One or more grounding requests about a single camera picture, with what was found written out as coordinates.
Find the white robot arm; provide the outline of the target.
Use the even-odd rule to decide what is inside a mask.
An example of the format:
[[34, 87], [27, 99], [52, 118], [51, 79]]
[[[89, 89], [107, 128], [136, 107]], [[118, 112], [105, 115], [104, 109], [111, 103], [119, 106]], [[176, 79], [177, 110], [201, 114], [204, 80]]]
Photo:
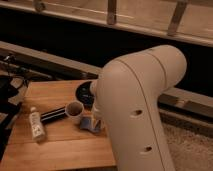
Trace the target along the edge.
[[108, 62], [94, 83], [97, 110], [118, 171], [176, 171], [158, 111], [158, 98], [185, 75], [184, 54], [160, 45]]

